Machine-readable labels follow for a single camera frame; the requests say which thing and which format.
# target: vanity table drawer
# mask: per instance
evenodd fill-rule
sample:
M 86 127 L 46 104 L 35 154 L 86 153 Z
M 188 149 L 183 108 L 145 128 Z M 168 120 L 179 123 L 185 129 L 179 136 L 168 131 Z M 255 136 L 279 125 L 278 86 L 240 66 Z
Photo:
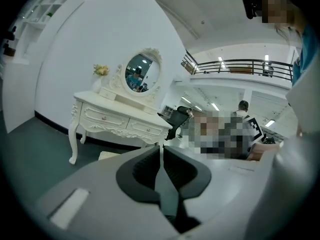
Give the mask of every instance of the vanity table drawer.
M 129 117 L 119 114 L 114 114 L 94 106 L 83 104 L 81 116 L 89 121 L 97 122 L 104 125 L 115 126 L 119 128 L 126 128 L 129 122 Z
M 130 119 L 126 128 L 131 131 L 157 137 L 163 133 L 162 128 L 135 119 Z

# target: flower vase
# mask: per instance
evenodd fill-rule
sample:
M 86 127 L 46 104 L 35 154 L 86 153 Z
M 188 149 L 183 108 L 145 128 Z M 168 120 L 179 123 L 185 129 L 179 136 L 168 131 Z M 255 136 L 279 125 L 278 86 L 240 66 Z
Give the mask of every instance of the flower vase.
M 101 89 L 101 85 L 102 85 L 102 80 L 103 80 L 104 76 L 100 75 L 93 83 L 92 85 L 92 91 L 95 93 L 99 93 L 100 89 Z

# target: black baseboard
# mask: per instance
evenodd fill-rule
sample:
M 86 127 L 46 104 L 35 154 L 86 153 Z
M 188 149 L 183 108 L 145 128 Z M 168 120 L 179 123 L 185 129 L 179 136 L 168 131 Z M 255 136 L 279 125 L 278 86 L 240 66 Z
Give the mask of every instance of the black baseboard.
M 47 124 L 48 126 L 51 126 L 52 128 L 56 129 L 57 131 L 68 135 L 68 129 L 67 128 L 65 128 L 65 127 L 63 127 L 63 126 L 51 121 L 50 119 L 46 118 L 45 116 L 43 116 L 39 112 L 34 111 L 34 116 L 36 118 L 38 118 L 39 120 L 41 120 L 42 122 L 44 122 L 45 124 Z M 82 138 L 82 134 L 77 133 L 76 134 L 76 138 L 78 140 L 80 140 Z M 117 143 L 113 143 L 113 142 L 104 141 L 104 140 L 101 140 L 101 139 L 92 138 L 92 137 L 89 137 L 89 136 L 86 137 L 85 142 L 86 143 L 88 142 L 88 143 L 96 144 L 96 145 L 103 146 L 103 147 L 118 149 L 118 150 L 133 151 L 133 150 L 140 149 L 140 147 L 117 144 Z

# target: railing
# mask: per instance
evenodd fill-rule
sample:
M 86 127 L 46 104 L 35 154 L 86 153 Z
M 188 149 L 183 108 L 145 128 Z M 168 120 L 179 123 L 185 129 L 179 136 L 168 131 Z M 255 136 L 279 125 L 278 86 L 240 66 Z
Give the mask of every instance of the railing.
M 292 64 L 263 59 L 227 59 L 223 61 L 211 61 L 197 63 L 195 59 L 190 62 L 193 65 L 192 75 L 212 73 L 233 73 L 259 75 L 269 78 L 281 78 L 292 82 Z
M 194 57 L 186 50 L 186 54 L 183 57 L 181 65 L 190 73 L 193 74 L 197 70 L 197 61 Z

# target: ceiling light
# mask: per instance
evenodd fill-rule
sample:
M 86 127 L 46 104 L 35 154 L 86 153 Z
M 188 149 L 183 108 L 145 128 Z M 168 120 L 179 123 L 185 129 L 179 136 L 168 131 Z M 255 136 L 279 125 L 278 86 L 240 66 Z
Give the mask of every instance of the ceiling light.
M 191 103 L 189 100 L 187 100 L 185 97 L 181 97 L 182 99 L 184 99 L 186 102 Z
M 219 108 L 216 106 L 216 104 L 211 103 L 211 105 L 215 108 L 215 110 L 220 111 Z
M 269 127 L 269 126 L 272 125 L 274 122 L 275 122 L 275 120 L 270 120 L 270 121 L 265 125 L 265 127 Z

